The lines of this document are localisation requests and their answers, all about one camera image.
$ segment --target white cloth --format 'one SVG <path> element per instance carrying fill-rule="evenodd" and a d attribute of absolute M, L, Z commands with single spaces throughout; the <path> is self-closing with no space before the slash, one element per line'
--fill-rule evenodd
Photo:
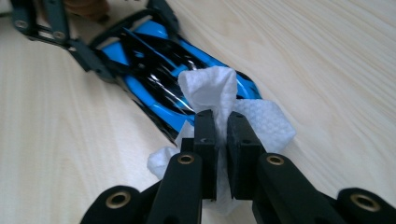
<path fill-rule="evenodd" d="M 236 73 L 231 68 L 215 66 L 185 71 L 179 75 L 178 83 L 195 112 L 207 109 L 213 111 L 219 137 L 218 198 L 215 202 L 204 202 L 204 207 L 227 215 L 238 205 L 238 201 L 231 198 L 227 177 L 225 142 L 227 119 L 231 112 L 234 110 L 247 117 L 268 152 L 280 152 L 295 135 L 295 131 L 275 103 L 264 100 L 236 100 Z M 184 137 L 193 137 L 193 127 L 188 122 L 183 125 L 177 137 L 178 147 Z M 170 147 L 160 149 L 149 156 L 148 168 L 162 179 L 167 163 L 178 152 L 179 149 Z"/>

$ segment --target light wood surface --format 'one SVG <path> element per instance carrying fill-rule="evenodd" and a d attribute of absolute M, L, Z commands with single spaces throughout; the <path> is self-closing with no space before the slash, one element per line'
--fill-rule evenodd
<path fill-rule="evenodd" d="M 283 153 L 314 186 L 396 206 L 396 3 L 169 0 L 182 34 L 248 74 L 297 131 Z M 144 5 L 112 1 L 116 21 Z M 85 38 L 101 26 L 74 20 Z M 0 223 L 79 223 L 105 189 L 143 190 L 171 146 L 119 87 L 0 18 Z M 250 203 L 203 223 L 254 223 Z"/>

